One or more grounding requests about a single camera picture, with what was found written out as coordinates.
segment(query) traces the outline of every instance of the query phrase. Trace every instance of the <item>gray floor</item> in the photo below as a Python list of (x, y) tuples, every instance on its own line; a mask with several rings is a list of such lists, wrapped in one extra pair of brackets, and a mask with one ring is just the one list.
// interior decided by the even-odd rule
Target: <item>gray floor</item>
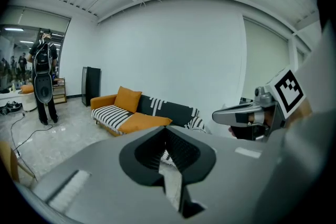
[[(24, 145), (18, 149), (30, 169), (39, 181), (52, 168), (73, 156), (86, 146), (104, 139), (113, 139), (105, 129), (95, 124), (91, 118), (90, 108), (86, 108), (81, 98), (68, 99), (67, 103), (56, 104), (58, 123), (52, 120), (53, 127), (48, 131), (36, 132)], [(21, 119), (22, 114), (0, 116), (0, 140), (7, 141), (12, 148), (11, 125)], [(13, 126), (13, 139), (18, 146), (35, 130), (46, 130), (50, 126), (43, 126), (38, 120), (37, 109)], [(166, 196), (177, 209), (181, 193), (181, 174), (170, 165), (161, 164), (160, 174), (165, 177)], [(31, 178), (19, 169), (22, 184), (29, 186)]]

